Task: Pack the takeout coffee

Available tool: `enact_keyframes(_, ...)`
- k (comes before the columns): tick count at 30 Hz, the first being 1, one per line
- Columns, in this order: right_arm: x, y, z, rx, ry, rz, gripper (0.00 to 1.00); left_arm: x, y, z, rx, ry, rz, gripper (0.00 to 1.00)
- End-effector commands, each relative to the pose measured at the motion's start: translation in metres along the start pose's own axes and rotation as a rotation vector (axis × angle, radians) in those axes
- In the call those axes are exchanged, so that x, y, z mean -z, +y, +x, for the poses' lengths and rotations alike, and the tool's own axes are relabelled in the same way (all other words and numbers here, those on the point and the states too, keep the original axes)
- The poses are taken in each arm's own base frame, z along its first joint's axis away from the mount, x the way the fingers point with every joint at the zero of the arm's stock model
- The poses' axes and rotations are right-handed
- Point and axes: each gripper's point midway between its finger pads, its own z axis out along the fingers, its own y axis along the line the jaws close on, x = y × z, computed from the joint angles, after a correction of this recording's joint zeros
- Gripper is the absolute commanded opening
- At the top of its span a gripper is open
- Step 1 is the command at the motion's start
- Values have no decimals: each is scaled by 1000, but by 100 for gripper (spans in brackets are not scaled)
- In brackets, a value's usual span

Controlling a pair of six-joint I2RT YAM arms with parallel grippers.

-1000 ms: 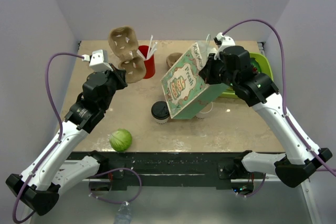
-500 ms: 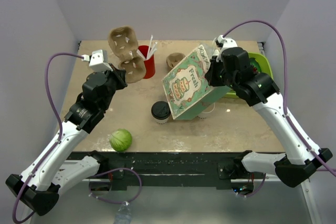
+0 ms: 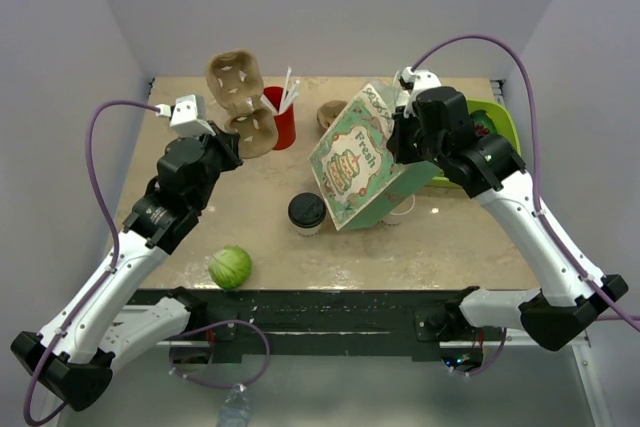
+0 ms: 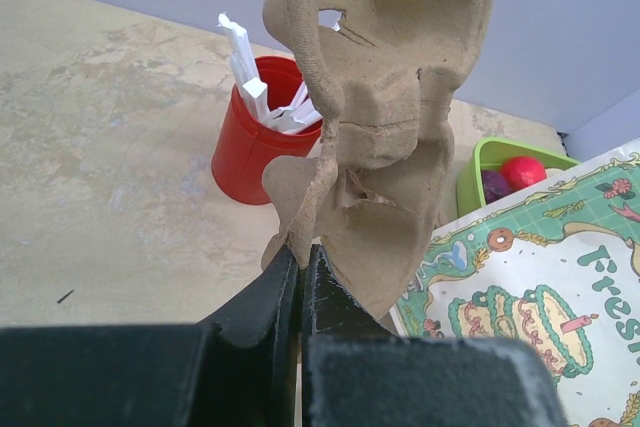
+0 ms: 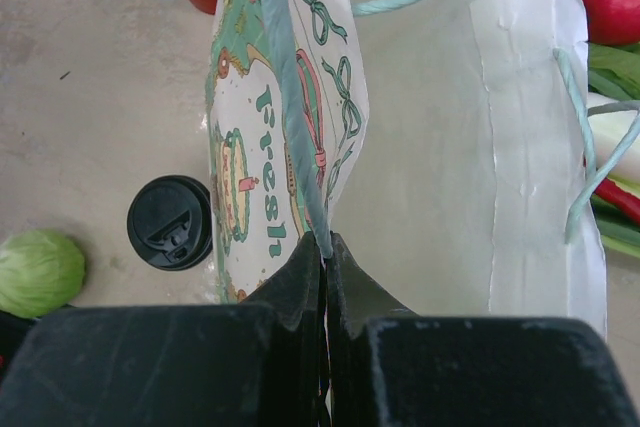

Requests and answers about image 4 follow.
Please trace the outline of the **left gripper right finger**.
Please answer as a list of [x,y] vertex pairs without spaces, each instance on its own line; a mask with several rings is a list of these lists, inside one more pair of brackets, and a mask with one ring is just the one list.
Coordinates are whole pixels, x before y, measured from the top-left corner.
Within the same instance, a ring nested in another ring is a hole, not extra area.
[[400,337],[313,246],[302,304],[305,426],[564,426],[534,351],[504,338]]

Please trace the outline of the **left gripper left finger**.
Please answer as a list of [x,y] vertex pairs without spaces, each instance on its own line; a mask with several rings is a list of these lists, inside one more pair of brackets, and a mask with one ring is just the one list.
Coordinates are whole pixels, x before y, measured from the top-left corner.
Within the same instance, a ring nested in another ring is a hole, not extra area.
[[288,248],[196,323],[1,332],[5,426],[290,426],[299,268]]

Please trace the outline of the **brown cardboard cup carrier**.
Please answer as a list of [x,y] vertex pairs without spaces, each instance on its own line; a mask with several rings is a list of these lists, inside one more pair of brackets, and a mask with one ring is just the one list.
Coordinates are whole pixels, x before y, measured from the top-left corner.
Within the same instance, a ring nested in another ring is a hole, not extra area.
[[262,184],[279,217],[270,261],[301,267],[319,240],[374,318],[427,248],[454,156],[448,117],[482,48],[493,0],[265,0],[263,22],[294,55],[320,113],[320,153],[283,155]]

